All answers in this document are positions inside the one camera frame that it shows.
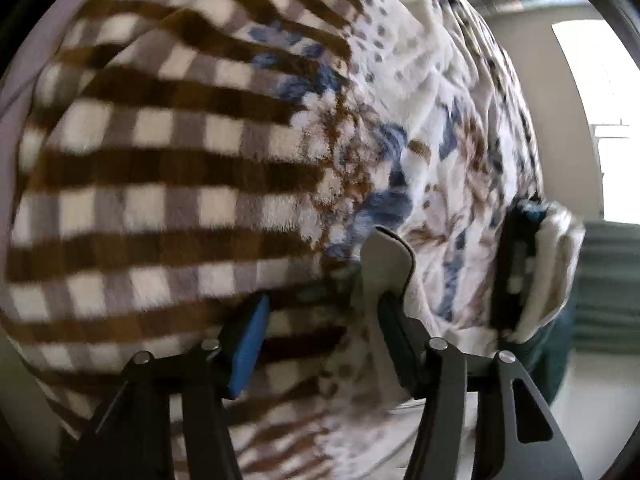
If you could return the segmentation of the white and black folded garment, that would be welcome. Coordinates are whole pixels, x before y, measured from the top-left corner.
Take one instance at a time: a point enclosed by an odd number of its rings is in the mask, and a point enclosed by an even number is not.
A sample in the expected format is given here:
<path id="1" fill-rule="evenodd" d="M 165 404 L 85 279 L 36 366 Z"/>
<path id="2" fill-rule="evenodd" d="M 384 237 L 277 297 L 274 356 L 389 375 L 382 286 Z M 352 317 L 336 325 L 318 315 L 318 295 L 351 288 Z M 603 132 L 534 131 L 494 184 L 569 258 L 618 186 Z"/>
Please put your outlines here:
<path id="1" fill-rule="evenodd" d="M 557 202 L 514 200 L 504 219 L 492 286 L 490 326 L 499 338 L 524 344 L 570 298 L 584 222 Z"/>

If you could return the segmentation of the beige small garment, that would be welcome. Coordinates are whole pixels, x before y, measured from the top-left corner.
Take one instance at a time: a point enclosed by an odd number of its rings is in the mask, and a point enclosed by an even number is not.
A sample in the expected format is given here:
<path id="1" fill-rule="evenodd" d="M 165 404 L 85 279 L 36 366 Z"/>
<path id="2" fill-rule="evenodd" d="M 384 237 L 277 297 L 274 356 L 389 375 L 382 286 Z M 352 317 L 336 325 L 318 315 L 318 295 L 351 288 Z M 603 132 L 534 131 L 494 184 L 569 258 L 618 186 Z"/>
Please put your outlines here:
<path id="1" fill-rule="evenodd" d="M 489 360 L 469 356 L 428 330 L 420 346 L 420 367 L 410 375 L 414 380 L 411 398 L 381 398 L 382 411 L 394 426 L 366 455 L 367 479 L 454 479 L 458 475 L 465 395 L 478 389 Z"/>

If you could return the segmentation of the window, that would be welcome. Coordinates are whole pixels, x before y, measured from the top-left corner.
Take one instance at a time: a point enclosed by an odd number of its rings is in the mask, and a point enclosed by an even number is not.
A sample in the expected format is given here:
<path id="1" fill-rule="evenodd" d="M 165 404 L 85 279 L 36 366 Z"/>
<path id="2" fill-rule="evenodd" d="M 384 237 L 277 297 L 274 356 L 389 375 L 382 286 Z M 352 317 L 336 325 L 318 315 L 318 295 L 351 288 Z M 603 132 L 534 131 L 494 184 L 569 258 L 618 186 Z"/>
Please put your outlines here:
<path id="1" fill-rule="evenodd" d="M 603 20 L 552 25 L 596 151 L 606 221 L 639 222 L 639 67 Z"/>

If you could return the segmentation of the dark teal garment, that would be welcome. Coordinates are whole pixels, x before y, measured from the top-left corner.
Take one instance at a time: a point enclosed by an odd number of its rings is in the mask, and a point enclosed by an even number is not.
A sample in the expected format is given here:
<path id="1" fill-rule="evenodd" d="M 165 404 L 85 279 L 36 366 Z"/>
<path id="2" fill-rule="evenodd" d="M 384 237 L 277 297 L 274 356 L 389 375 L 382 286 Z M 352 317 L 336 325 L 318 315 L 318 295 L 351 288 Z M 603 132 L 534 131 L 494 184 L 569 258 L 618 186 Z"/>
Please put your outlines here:
<path id="1" fill-rule="evenodd" d="M 584 225 L 569 209 L 548 203 L 528 265 L 532 286 L 511 337 L 518 358 L 548 403 L 560 391 L 570 354 L 570 300 L 584 237 Z"/>

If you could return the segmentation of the floral fleece blanket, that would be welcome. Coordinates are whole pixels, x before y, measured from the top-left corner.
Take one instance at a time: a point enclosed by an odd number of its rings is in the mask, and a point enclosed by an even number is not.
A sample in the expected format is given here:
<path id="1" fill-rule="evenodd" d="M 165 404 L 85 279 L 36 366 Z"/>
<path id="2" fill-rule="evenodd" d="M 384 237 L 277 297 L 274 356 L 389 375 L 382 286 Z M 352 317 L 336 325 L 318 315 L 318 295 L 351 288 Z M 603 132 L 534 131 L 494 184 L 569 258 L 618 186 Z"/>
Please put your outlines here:
<path id="1" fill-rule="evenodd" d="M 371 478 L 420 415 L 378 388 L 364 239 L 400 235 L 422 320 L 487 353 L 506 208 L 543 188 L 468 0 L 87 0 L 18 139 L 1 322 L 73 445 L 134 353 L 270 292 L 229 406 L 242 474 Z"/>

